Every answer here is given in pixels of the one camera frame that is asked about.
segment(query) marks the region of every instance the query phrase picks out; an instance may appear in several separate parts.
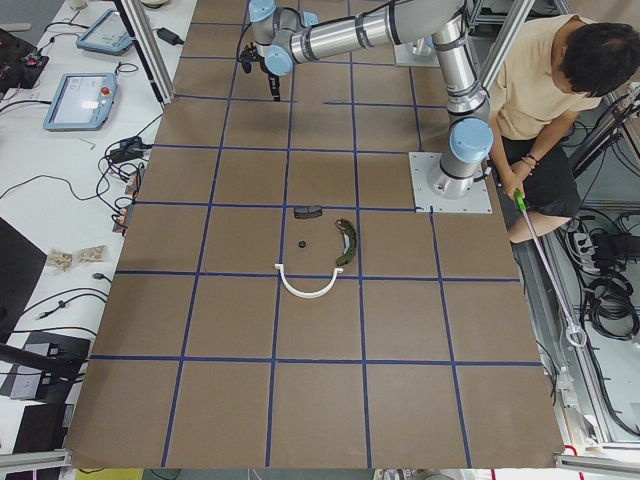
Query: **leg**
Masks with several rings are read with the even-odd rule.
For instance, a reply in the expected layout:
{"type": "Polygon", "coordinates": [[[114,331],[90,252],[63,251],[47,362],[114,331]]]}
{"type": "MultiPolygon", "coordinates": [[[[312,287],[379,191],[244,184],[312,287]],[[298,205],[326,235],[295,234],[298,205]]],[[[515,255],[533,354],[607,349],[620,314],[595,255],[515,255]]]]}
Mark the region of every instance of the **leg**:
{"type": "MultiPolygon", "coordinates": [[[[552,217],[535,211],[528,212],[528,214],[538,236],[546,235],[571,220],[571,218],[568,217],[552,217]]],[[[509,227],[509,240],[511,243],[521,243],[531,240],[531,232],[524,217],[519,217],[516,222],[509,227]]]]}

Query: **white curved handle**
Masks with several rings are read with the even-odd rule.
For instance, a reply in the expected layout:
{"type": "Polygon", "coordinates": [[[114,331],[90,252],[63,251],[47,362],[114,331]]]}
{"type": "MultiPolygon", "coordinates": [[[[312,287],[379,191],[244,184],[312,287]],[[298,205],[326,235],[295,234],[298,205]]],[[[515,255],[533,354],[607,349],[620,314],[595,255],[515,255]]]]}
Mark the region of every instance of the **white curved handle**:
{"type": "Polygon", "coordinates": [[[275,268],[280,272],[280,278],[282,279],[282,283],[284,284],[285,288],[289,290],[291,293],[293,293],[296,297],[300,297],[300,298],[321,297],[322,295],[327,293],[329,290],[331,290],[331,288],[333,287],[333,284],[336,283],[336,278],[338,278],[338,274],[344,272],[343,268],[336,267],[333,269],[333,277],[331,278],[331,281],[324,288],[321,288],[317,292],[301,292],[300,290],[293,288],[291,284],[287,281],[286,277],[284,276],[284,265],[282,263],[276,263],[275,268]]]}

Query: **blue-gray device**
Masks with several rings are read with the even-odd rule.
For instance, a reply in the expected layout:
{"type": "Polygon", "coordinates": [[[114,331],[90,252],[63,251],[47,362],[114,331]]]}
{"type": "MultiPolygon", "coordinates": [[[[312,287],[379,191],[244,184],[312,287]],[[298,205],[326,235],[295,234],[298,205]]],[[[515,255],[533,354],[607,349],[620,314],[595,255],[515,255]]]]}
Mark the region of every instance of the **blue-gray device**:
{"type": "Polygon", "coordinates": [[[132,44],[117,10],[107,10],[76,40],[76,46],[91,52],[122,55],[132,44]]]}
{"type": "Polygon", "coordinates": [[[118,84],[113,73],[67,73],[62,76],[45,130],[99,130],[107,121],[118,84]]]}

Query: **small packet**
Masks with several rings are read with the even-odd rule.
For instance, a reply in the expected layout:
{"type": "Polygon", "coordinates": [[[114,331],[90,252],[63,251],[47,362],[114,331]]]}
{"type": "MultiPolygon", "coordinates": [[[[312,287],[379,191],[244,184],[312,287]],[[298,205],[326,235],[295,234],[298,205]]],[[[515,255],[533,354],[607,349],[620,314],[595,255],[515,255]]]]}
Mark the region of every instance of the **small packet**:
{"type": "Polygon", "coordinates": [[[73,253],[73,261],[76,264],[102,262],[106,251],[106,245],[83,248],[73,253]]]}
{"type": "Polygon", "coordinates": [[[71,267],[72,263],[73,255],[67,252],[63,252],[62,250],[58,250],[57,248],[53,248],[51,249],[51,253],[47,255],[45,266],[55,267],[58,270],[66,272],[67,269],[71,267]]]}

